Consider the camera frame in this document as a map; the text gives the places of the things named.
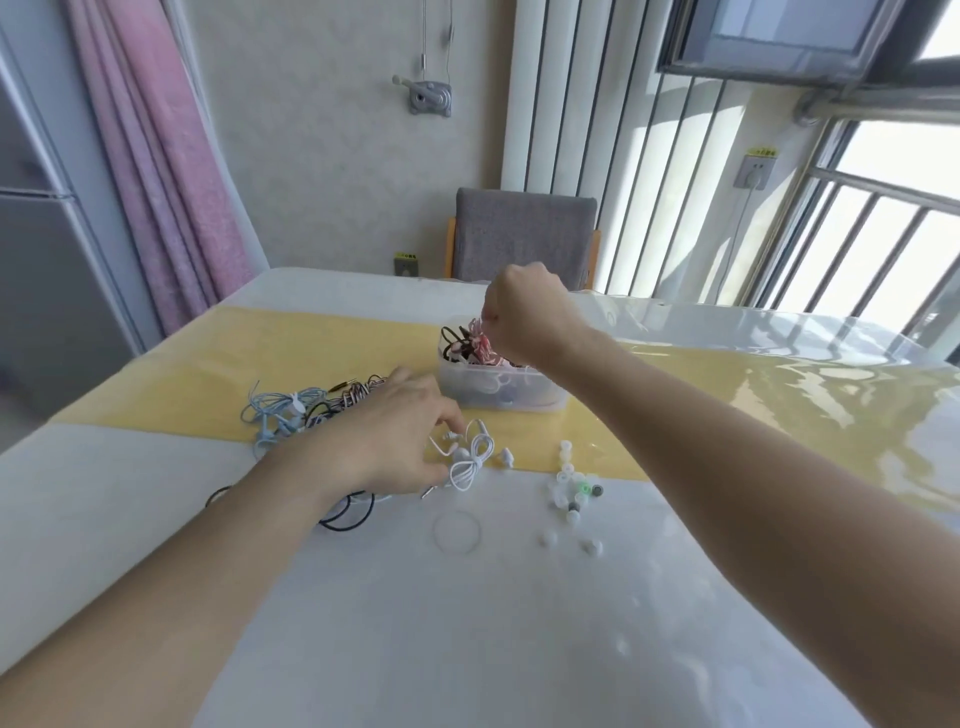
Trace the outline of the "person's right hand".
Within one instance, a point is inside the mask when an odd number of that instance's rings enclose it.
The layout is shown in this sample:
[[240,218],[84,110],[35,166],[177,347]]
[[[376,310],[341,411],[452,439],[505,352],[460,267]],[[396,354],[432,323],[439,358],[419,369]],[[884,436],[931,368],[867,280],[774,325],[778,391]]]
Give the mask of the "person's right hand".
[[518,334],[518,358],[510,360],[546,375],[563,375],[592,331],[568,289],[541,262],[510,264],[496,279],[510,282]]

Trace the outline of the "person's left hand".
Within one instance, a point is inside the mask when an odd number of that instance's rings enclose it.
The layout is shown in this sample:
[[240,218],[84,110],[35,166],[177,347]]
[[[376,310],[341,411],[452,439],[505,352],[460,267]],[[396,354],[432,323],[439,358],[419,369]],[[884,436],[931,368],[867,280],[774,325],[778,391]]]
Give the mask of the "person's left hand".
[[426,451],[439,426],[464,433],[467,422],[459,404],[441,393],[434,375],[399,367],[317,434],[330,451],[330,466],[342,488],[396,495],[396,470],[403,460],[434,462]]

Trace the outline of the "pink striped wired earphones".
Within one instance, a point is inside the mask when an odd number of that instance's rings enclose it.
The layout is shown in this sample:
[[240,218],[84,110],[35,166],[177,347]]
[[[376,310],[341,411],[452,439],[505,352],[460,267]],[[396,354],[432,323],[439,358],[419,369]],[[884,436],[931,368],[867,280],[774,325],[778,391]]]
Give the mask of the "pink striped wired earphones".
[[471,319],[468,325],[460,325],[459,330],[462,334],[460,348],[462,361],[485,367],[524,369],[522,365],[516,364],[494,350],[481,319]]

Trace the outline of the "white wired earphones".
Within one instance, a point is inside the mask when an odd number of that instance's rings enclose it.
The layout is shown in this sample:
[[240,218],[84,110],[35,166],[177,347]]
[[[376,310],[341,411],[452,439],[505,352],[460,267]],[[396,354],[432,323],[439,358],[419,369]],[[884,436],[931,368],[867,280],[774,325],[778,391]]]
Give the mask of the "white wired earphones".
[[440,485],[429,486],[420,495],[422,500],[440,489],[469,491],[497,451],[496,441],[482,418],[470,420],[462,434],[446,432],[444,439],[451,443],[450,446],[440,445],[433,437],[429,437],[428,441],[437,454],[448,461],[446,480]]

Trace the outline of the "person's right forearm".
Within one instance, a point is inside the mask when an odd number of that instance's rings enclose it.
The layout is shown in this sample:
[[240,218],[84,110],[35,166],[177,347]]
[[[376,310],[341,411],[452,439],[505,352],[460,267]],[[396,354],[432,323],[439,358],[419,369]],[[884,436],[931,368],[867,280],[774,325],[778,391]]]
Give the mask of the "person's right forearm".
[[960,535],[588,326],[520,347],[872,725],[960,728]]

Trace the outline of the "person's left forearm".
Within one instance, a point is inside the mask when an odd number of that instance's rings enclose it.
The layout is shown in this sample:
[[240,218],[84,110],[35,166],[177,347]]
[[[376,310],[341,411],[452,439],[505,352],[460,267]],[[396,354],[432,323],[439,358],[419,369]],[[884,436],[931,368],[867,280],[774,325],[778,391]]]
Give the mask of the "person's left forearm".
[[184,728],[322,516],[375,479],[344,443],[273,451],[0,676],[0,728]]

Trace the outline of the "black earphones in container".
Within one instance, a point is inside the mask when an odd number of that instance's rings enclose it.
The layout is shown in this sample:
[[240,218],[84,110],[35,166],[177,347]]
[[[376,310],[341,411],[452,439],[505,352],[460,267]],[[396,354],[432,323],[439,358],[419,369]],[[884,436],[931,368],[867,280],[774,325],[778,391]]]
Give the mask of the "black earphones in container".
[[443,360],[467,365],[482,364],[477,355],[476,337],[468,328],[444,325],[440,328],[440,338],[440,356]]

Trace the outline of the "clear plastic container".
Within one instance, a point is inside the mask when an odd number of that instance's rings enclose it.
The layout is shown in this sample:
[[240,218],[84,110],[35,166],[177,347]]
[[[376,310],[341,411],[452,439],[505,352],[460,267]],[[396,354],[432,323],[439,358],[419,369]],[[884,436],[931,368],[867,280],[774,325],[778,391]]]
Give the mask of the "clear plastic container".
[[437,381],[442,394],[461,407],[524,412],[563,410],[569,393],[538,370],[506,369],[450,363],[441,357],[441,327],[456,329],[474,319],[454,317],[439,328]]

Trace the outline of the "grey upholstered chair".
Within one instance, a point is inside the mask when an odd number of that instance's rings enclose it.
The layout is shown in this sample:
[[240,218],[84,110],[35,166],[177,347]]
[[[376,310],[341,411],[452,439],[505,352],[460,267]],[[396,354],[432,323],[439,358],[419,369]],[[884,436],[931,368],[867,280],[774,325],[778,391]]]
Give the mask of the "grey upholstered chair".
[[567,290],[594,287],[602,237],[596,199],[462,187],[455,208],[445,279],[490,282],[509,264],[541,262]]

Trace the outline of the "pile of clear ear tips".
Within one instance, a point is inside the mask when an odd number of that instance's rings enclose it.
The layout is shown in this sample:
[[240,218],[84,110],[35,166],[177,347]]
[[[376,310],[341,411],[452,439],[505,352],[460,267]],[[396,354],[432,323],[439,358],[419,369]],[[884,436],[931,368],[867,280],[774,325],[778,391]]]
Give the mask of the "pile of clear ear tips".
[[[557,470],[553,480],[547,485],[547,505],[557,525],[564,526],[569,534],[575,537],[579,550],[587,557],[598,559],[604,554],[604,542],[598,537],[588,536],[583,531],[583,526],[588,506],[602,497],[605,489],[598,475],[586,474],[575,466],[573,451],[574,445],[570,440],[563,439],[558,442]],[[592,496],[583,505],[574,500],[575,487],[581,482],[592,486]]]

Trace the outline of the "yellow table runner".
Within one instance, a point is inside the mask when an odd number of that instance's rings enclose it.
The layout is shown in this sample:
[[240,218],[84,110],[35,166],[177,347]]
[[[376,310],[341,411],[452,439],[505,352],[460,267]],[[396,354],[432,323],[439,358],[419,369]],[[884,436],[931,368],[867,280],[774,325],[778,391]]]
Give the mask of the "yellow table runner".
[[[224,306],[171,336],[57,415],[59,423],[251,445],[242,407],[259,391],[387,375],[438,374],[438,324]],[[784,432],[911,504],[960,513],[960,370],[667,344],[637,357]],[[554,474],[563,440],[578,471],[645,480],[624,446],[577,399],[544,414],[462,404],[521,470]]]

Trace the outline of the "pink curtain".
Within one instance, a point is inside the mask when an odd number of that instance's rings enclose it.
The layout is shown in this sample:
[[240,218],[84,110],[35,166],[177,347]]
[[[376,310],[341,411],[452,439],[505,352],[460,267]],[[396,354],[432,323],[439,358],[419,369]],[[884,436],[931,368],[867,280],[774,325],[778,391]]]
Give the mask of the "pink curtain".
[[267,268],[164,0],[65,0],[162,333]]

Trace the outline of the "open window pane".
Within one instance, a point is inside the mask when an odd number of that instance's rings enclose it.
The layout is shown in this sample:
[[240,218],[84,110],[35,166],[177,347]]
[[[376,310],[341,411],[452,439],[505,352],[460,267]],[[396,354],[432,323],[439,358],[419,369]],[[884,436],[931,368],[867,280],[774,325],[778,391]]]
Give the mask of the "open window pane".
[[658,72],[779,86],[862,82],[906,0],[673,0]]

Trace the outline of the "braided striped wired earphones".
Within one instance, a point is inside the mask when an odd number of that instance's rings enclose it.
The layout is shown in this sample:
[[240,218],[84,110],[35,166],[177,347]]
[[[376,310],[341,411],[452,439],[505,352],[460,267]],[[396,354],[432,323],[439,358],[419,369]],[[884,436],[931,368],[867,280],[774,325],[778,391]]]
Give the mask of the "braided striped wired earphones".
[[387,379],[373,374],[366,380],[351,379],[335,385],[331,390],[320,390],[303,416],[302,426],[311,429],[355,407],[386,383]]

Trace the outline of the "light blue wired earphones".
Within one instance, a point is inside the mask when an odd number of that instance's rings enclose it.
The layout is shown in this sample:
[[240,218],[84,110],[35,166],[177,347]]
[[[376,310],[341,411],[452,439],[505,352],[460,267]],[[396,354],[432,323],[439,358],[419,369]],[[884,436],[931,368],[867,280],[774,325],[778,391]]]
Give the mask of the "light blue wired earphones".
[[254,459],[260,460],[277,444],[306,430],[308,412],[324,393],[317,387],[290,393],[267,392],[260,390],[260,380],[253,383],[240,419],[245,425],[257,427],[251,446]]

